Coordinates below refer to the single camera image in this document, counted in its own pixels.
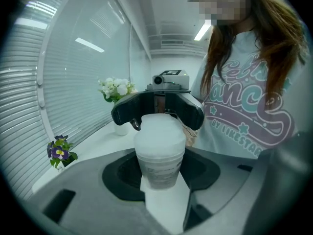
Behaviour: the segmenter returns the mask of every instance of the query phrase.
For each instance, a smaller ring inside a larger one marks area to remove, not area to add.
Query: light blue t-shirt
[[[272,99],[265,110],[267,63],[258,60],[255,33],[236,36],[229,59],[223,66],[225,83],[214,70],[210,93],[202,95],[204,58],[191,95],[203,100],[205,121],[193,145],[195,148],[236,157],[257,158],[262,150],[307,131],[312,125],[313,76],[311,58],[298,60],[286,78],[283,94]]]

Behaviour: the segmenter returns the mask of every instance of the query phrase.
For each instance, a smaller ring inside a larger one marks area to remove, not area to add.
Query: woman
[[[311,128],[311,59],[296,13],[283,0],[191,1],[214,25],[191,92],[206,113],[194,147],[257,158]]]

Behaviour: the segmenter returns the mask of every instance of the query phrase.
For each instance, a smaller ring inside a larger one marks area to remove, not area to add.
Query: ceiling light
[[[199,33],[195,37],[195,41],[200,41],[201,38],[205,35],[205,33],[208,31],[210,26],[211,26],[211,20],[205,20],[204,25],[202,26]]]
[[[100,47],[98,47],[96,45],[93,45],[92,43],[89,43],[89,42],[87,42],[84,39],[77,38],[75,41],[80,43],[80,44],[82,44],[82,45],[88,46],[88,47],[90,47],[90,48],[92,48],[92,49],[94,49],[94,50],[96,50],[98,52],[101,52],[101,53],[104,52],[104,49],[102,49],[102,48],[100,48]]]
[[[17,18],[17,20],[15,21],[14,24],[30,26],[30,27],[35,27],[35,28],[39,28],[39,29],[46,29],[48,26],[45,23],[31,20],[31,19],[27,19],[27,18]]]

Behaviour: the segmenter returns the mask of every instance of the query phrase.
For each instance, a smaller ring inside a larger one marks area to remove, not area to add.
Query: flower pot
[[[114,130],[115,133],[119,136],[125,136],[129,133],[129,128],[130,128],[130,124],[129,123],[125,123],[123,125],[117,125],[116,123],[114,123]]]
[[[75,160],[72,156],[69,156],[68,158],[69,158],[69,162],[68,161],[62,161],[64,168],[67,167],[71,162],[73,162]]]

